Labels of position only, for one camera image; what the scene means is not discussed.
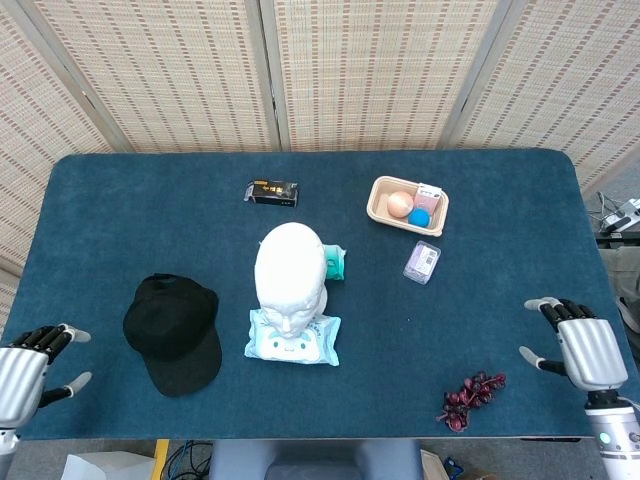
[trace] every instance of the teal package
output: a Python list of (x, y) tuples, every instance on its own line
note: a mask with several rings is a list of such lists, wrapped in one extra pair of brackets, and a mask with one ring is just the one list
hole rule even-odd
[(327, 280), (344, 280), (344, 256), (347, 254), (340, 245), (323, 245), (327, 258)]

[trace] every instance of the woven panel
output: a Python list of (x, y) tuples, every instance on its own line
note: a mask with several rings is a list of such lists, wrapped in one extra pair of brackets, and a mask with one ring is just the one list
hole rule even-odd
[(292, 149), (433, 148), (495, 5), (275, 0)]
[(640, 140), (637, 1), (530, 1), (458, 146), (548, 147), (588, 187)]
[(110, 148), (2, 7), (0, 77), (0, 257), (22, 266), (54, 163)]
[(269, 150), (242, 1), (36, 1), (138, 151)]
[(9, 310), (11, 309), (11, 304), (13, 303), (15, 295), (15, 288), (0, 283), (0, 339), (2, 338), (2, 332), (4, 331), (4, 326), (7, 323)]

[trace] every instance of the blue tablecloth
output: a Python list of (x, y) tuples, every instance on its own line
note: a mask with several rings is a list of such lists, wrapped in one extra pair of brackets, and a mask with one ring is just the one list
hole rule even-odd
[[(420, 235), (366, 214), (374, 180), (442, 186), (444, 234)], [(248, 181), (297, 181), (297, 208), (244, 203)], [(288, 221), (348, 250), (346, 280), (327, 282), (327, 313), (342, 317), (340, 366), (243, 356), (257, 307), (258, 241)], [(417, 240), (442, 250), (431, 281), (402, 276)], [(220, 297), (220, 374), (166, 398), (122, 334), (137, 284), (153, 272), (189, 276)], [(588, 435), (585, 395), (520, 357), (529, 345), (559, 358), (532, 297), (587, 303), (609, 318), (638, 398), (640, 384), (569, 159), (550, 150), (348, 153), (113, 154), (60, 161), (5, 341), (69, 322), (93, 335), (56, 360), (49, 387), (91, 370), (77, 397), (47, 408), (28, 438), (420, 437), (452, 434), (434, 418), (442, 394), (479, 369), (508, 387), (471, 414), (463, 435)]]

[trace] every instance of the power strip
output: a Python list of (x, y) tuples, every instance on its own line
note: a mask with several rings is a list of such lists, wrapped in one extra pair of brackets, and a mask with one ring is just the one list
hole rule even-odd
[(602, 220), (603, 233), (623, 232), (640, 222), (640, 198), (631, 198)]

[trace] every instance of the black baseball cap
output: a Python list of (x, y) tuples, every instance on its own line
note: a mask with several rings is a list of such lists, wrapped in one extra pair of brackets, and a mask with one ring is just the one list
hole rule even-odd
[(187, 395), (216, 377), (222, 364), (217, 311), (215, 292), (190, 278), (156, 273), (138, 286), (124, 336), (160, 393)]

